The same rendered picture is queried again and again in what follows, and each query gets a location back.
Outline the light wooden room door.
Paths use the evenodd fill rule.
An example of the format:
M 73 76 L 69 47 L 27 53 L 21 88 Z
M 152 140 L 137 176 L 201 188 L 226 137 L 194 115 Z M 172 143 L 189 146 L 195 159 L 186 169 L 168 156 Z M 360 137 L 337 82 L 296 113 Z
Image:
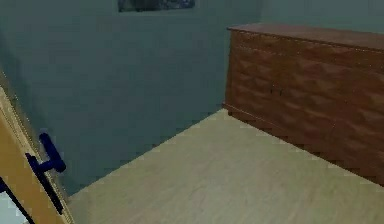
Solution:
M 5 73 L 0 70 L 0 194 L 6 194 L 25 217 L 23 224 L 76 224 L 54 169 L 45 173 L 63 205 L 60 215 L 33 173 L 26 153 L 39 163 L 48 156 L 24 113 Z

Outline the brown wooden chest of drawers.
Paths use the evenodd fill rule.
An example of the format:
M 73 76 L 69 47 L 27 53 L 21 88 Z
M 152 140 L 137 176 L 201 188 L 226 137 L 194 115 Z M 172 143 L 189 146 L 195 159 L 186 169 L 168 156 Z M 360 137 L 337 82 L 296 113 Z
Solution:
M 232 26 L 229 115 L 384 187 L 384 33 Z

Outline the dark framed wall picture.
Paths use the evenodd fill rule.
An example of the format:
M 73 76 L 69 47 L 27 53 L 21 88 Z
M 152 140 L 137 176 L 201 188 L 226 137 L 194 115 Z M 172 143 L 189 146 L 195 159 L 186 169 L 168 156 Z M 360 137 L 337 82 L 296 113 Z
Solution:
M 119 12 L 191 9 L 196 0 L 117 0 Z

